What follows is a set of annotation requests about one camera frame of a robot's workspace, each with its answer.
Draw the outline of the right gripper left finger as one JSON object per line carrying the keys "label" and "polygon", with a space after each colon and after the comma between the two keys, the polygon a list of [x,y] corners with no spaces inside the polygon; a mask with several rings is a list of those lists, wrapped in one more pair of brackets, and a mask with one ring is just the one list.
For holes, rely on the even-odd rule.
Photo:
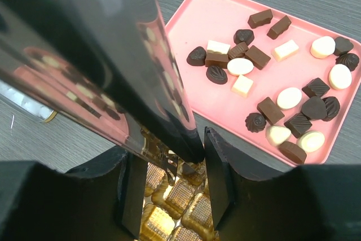
{"label": "right gripper left finger", "polygon": [[147,162],[114,146],[65,173],[1,162],[2,240],[135,240]]}

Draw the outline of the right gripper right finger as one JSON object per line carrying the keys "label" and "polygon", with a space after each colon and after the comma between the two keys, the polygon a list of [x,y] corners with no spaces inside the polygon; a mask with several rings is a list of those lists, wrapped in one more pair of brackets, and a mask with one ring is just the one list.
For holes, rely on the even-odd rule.
{"label": "right gripper right finger", "polygon": [[221,240],[359,240],[360,166],[257,161],[205,128],[213,224]]}

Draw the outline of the gold chocolate box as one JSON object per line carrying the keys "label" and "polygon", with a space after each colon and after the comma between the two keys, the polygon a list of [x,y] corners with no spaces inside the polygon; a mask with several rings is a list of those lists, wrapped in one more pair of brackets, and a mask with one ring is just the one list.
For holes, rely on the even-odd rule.
{"label": "gold chocolate box", "polygon": [[149,163],[139,240],[219,240],[214,229],[206,163],[178,161],[173,185]]}

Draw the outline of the pink tray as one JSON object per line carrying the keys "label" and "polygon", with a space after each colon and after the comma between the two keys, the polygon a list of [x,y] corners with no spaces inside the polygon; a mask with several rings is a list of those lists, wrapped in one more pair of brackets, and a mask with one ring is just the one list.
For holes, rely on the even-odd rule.
{"label": "pink tray", "polygon": [[264,69],[248,74],[253,85],[247,97],[231,89],[236,81],[228,76],[227,83],[218,85],[206,77],[205,67],[193,67],[186,61],[196,47],[205,47],[208,41],[233,44],[238,29],[248,28],[250,15],[267,7],[251,0],[184,0],[166,25],[169,42],[175,54],[188,102],[195,113],[235,134],[280,161],[291,164],[280,151],[270,145],[265,132],[252,133],[245,126],[245,118],[257,109],[265,98],[275,100],[288,87],[303,88],[311,80],[328,81],[335,56],[314,58],[310,53],[314,40],[337,37],[337,33],[291,16],[291,25],[277,39],[267,36],[268,25],[254,30],[253,45],[270,55],[272,50],[288,41],[294,41],[299,51],[280,62],[271,59]]}

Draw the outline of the metal tongs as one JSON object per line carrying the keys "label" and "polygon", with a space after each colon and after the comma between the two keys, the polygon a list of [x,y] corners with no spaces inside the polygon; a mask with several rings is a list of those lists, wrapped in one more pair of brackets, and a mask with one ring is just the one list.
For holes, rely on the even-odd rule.
{"label": "metal tongs", "polygon": [[149,162],[204,159],[157,0],[1,0],[1,79]]}

